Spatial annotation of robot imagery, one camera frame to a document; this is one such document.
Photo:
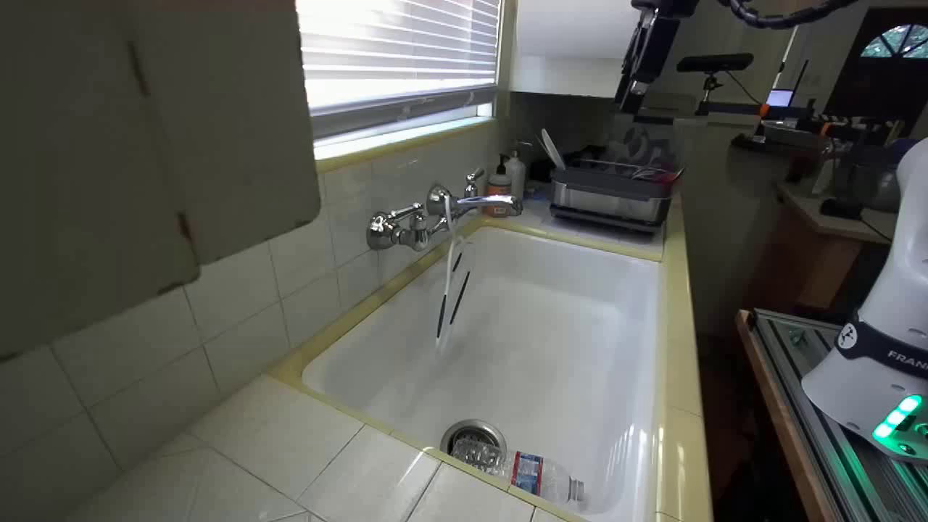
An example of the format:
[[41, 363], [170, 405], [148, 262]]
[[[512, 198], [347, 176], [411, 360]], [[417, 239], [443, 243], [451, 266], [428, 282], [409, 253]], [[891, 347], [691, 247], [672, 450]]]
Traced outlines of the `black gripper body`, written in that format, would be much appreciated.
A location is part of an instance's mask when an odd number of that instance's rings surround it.
[[647, 91], [660, 75], [685, 17], [697, 12], [698, 0], [630, 0], [639, 12], [630, 49], [620, 63], [617, 104], [639, 110]]

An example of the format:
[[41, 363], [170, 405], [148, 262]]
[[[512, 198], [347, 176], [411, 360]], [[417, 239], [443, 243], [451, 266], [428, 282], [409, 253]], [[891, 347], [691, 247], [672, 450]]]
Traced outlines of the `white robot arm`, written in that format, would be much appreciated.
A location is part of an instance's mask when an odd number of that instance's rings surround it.
[[[657, 73], [643, 53], [657, 21], [688, 17], [691, 0], [620, 0], [634, 15], [620, 63], [617, 101], [647, 94]], [[755, 30], [815, 24], [855, 0], [820, 0], [794, 12], [757, 12], [747, 0], [728, 0], [728, 12]], [[908, 149], [897, 166], [900, 214], [891, 255], [852, 318], [842, 324], [827, 357], [799, 381], [817, 413], [860, 436], [885, 455], [928, 458], [928, 140]]]

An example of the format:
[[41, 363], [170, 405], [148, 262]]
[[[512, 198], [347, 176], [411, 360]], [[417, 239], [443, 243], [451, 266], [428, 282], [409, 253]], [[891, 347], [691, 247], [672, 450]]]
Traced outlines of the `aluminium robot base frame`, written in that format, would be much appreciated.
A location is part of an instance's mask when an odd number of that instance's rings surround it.
[[879, 453], [799, 389], [839, 328], [763, 308], [739, 310], [733, 324], [805, 520], [928, 522], [928, 468]]

